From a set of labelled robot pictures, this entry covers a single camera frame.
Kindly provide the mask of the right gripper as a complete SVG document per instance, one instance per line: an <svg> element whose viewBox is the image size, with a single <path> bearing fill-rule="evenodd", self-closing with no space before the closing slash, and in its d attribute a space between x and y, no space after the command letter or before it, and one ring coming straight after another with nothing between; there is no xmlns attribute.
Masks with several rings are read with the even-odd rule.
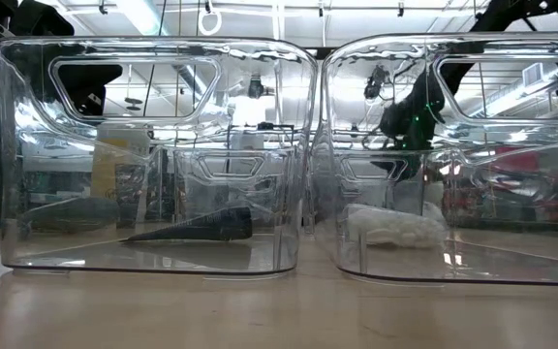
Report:
<svg viewBox="0 0 558 349"><path fill-rule="evenodd" d="M394 145L383 154L371 155L370 163L387 172L387 178L396 182L412 179L422 170L428 146Z"/></svg>

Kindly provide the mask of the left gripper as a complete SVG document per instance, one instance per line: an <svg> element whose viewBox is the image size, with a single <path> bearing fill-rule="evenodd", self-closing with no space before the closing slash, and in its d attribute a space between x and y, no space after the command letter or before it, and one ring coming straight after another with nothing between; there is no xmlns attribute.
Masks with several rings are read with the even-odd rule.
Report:
<svg viewBox="0 0 558 349"><path fill-rule="evenodd" d="M120 65L65 65L58 75L75 109L83 115L99 116L105 108L106 85L122 72Z"/></svg>

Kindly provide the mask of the clear plastic bin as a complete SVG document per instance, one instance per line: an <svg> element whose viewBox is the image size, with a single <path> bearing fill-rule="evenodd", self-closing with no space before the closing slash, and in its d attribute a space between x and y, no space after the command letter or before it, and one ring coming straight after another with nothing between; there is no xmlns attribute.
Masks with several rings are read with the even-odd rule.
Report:
<svg viewBox="0 0 558 349"><path fill-rule="evenodd" d="M315 222L328 232L346 235L349 204L362 204L422 214L424 201L442 212L443 184L435 170L432 153L424 158L422 170L412 179L396 182L385 170L370 163L371 155L385 151L335 148L329 144L312 147L311 190Z"/></svg>
<svg viewBox="0 0 558 349"><path fill-rule="evenodd" d="M222 208L250 209L253 238L293 236L303 190L305 152L285 148L176 148L171 153L178 221Z"/></svg>
<svg viewBox="0 0 558 349"><path fill-rule="evenodd" d="M462 44L480 53L453 53ZM440 71L474 64L452 95ZM383 35L347 44L322 68L313 146L387 151L383 112L430 65L445 96L431 141L449 236L433 248L368 245L328 232L316 239L340 270L416 282L558 285L558 32ZM363 91L377 65L390 72L378 98Z"/></svg>
<svg viewBox="0 0 558 349"><path fill-rule="evenodd" d="M64 90L65 65L120 65L102 115L82 115ZM247 95L252 76L266 94ZM55 37L0 40L0 234L5 266L265 275L297 263L318 64L303 48L259 38ZM141 189L90 195L94 143L109 122L146 130ZM303 190L293 236L123 242L182 221L174 213L176 148L299 145Z"/></svg>

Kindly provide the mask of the ceiling light strip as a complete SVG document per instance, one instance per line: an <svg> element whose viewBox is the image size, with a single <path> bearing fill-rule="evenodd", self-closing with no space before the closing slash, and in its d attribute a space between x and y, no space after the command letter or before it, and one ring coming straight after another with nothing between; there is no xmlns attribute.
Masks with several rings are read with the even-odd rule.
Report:
<svg viewBox="0 0 558 349"><path fill-rule="evenodd" d="M169 36L162 13L152 0L115 0L118 10L144 36Z"/></svg>

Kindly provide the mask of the black ceiling-hung device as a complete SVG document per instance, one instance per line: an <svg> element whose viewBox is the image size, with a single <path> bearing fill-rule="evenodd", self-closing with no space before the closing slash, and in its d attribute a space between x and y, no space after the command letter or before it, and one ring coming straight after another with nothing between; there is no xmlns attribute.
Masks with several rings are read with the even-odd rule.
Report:
<svg viewBox="0 0 558 349"><path fill-rule="evenodd" d="M260 99L266 94L266 87L263 85L260 76L252 76L249 81L247 95L250 99Z"/></svg>
<svg viewBox="0 0 558 349"><path fill-rule="evenodd" d="M379 97L383 86L390 82L390 72L382 65L377 65L367 79L363 95L366 100L374 100Z"/></svg>

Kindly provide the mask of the white yellow wipes canister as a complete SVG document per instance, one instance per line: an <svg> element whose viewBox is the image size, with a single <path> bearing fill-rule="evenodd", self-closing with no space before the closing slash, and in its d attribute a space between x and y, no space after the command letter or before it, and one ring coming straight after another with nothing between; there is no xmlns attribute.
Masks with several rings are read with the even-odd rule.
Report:
<svg viewBox="0 0 558 349"><path fill-rule="evenodd" d="M105 122L97 128L90 195L123 200L141 189L148 164L150 138L139 128Z"/></svg>

